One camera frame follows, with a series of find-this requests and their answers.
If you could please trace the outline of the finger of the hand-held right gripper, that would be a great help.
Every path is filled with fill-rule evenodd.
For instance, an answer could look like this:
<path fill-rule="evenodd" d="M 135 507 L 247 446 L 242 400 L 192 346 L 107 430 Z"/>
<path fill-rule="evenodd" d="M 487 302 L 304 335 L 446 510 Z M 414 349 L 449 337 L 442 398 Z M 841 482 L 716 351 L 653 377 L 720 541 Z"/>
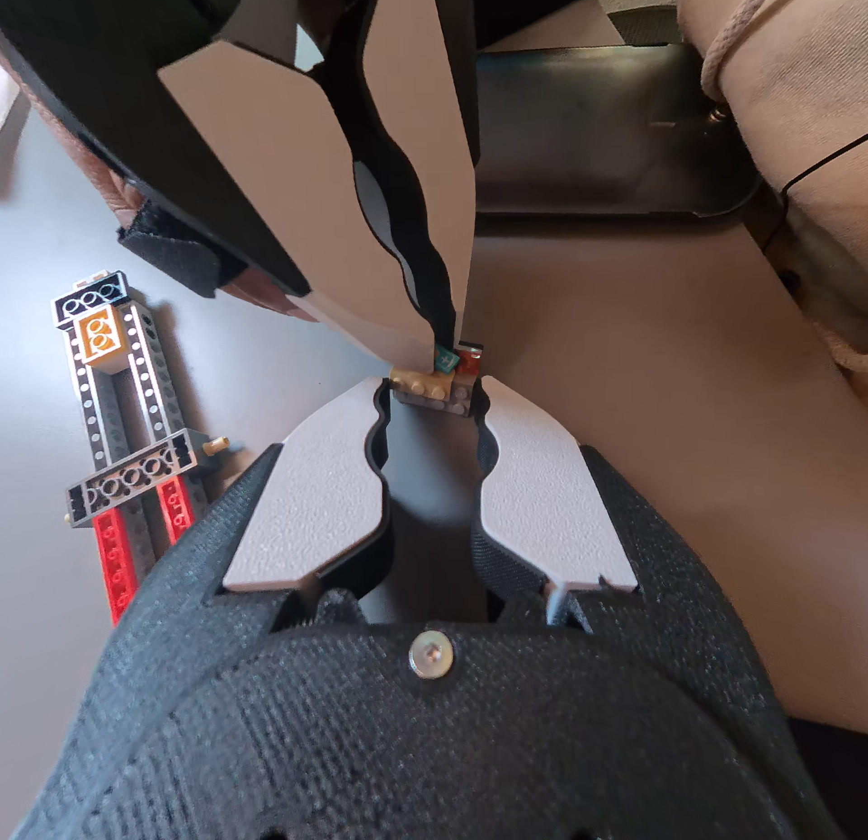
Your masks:
<path fill-rule="evenodd" d="M 397 368 L 430 372 L 435 338 L 369 227 L 353 155 L 315 80 L 218 41 L 159 70 L 193 126 L 303 275 L 303 312 Z"/>
<path fill-rule="evenodd" d="M 325 90 L 387 284 L 366 307 L 376 356 L 431 356 L 461 334 L 479 155 L 472 0 L 357 0 L 337 23 Z"/>

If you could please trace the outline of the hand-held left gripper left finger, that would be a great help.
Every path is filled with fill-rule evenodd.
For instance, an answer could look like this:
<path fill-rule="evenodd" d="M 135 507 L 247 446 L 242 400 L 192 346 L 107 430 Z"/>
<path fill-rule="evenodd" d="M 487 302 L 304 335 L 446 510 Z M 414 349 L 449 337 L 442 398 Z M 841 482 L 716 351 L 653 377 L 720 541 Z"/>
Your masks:
<path fill-rule="evenodd" d="M 228 592 L 312 588 L 384 532 L 389 384 L 366 378 L 300 423 L 274 468 L 223 579 Z"/>

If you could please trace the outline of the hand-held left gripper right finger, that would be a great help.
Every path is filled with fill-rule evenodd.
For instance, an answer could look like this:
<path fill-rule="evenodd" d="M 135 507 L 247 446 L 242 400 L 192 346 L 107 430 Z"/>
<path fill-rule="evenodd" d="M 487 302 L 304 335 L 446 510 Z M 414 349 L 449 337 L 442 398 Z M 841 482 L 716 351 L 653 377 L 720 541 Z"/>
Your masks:
<path fill-rule="evenodd" d="M 542 596 L 548 623 L 569 594 L 633 593 L 634 570 L 578 441 L 492 376 L 481 380 L 475 571 L 500 601 Z"/>

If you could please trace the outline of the small tan grey lego assembly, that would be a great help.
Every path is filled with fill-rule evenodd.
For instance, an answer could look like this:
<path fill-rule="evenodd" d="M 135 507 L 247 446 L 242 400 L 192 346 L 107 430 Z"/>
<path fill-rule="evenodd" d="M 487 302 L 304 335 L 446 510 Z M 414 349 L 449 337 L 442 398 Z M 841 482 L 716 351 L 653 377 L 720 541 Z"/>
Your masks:
<path fill-rule="evenodd" d="M 396 399 L 445 414 L 468 416 L 480 372 L 483 346 L 460 342 L 454 352 L 458 356 L 458 363 L 448 373 L 435 371 L 422 374 L 392 368 L 389 379 Z"/>

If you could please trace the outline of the person's right hand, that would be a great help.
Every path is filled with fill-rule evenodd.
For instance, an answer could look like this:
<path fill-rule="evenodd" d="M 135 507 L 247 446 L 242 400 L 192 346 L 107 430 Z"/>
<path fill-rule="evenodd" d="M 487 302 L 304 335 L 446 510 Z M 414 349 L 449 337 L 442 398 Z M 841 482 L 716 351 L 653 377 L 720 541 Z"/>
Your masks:
<path fill-rule="evenodd" d="M 28 97 L 49 130 L 103 197 L 119 223 L 118 242 L 195 294 L 213 298 L 218 290 L 307 322 L 315 318 L 294 303 L 264 272 L 238 260 L 195 229 L 148 200 L 72 134 L 1 55 L 2 68 Z"/>

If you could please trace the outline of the grey red lego beam frame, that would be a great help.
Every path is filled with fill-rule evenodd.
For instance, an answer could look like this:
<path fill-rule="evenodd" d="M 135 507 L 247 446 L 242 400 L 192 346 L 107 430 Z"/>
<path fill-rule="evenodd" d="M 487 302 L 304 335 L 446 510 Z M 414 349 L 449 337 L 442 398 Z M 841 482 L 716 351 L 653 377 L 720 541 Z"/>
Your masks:
<path fill-rule="evenodd" d="M 146 509 L 178 542 L 207 511 L 202 477 L 229 440 L 186 426 L 155 316 L 122 270 L 76 281 L 51 310 L 93 465 L 64 493 L 66 520 L 94 531 L 115 625 L 156 563 Z"/>

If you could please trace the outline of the beige hoodie drawstring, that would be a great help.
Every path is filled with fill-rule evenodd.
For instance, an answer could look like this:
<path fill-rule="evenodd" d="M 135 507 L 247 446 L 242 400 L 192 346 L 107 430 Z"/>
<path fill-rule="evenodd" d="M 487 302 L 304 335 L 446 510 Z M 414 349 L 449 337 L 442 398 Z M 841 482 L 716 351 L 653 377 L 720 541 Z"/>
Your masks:
<path fill-rule="evenodd" d="M 711 42 L 704 56 L 700 86 L 712 101 L 720 104 L 725 100 L 719 80 L 722 64 L 765 1 L 743 0 Z"/>

